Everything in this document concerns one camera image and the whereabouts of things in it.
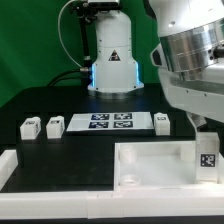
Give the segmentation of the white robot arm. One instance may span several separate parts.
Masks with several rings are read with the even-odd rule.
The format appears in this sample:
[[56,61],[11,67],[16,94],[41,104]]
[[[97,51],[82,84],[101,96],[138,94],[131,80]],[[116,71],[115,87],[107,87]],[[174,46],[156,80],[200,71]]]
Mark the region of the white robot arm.
[[[143,0],[157,22],[151,53],[170,106],[224,123],[224,0]],[[98,56],[88,92],[121,98],[141,90],[132,57],[131,21],[120,0],[87,0],[96,12]]]

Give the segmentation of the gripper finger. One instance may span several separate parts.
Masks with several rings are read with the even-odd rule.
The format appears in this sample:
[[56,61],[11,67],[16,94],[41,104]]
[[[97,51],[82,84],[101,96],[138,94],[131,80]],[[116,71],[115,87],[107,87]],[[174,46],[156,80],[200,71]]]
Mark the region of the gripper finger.
[[188,120],[192,124],[195,133],[198,133],[200,131],[201,127],[204,127],[207,124],[207,121],[203,116],[187,112],[186,113]]

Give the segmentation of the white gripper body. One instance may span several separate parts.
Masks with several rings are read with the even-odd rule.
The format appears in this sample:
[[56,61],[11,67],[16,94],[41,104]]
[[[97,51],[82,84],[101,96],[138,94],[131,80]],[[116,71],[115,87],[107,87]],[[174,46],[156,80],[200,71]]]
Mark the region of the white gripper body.
[[224,123],[224,59],[208,66],[201,80],[182,81],[166,68],[161,46],[150,54],[168,103],[177,109]]

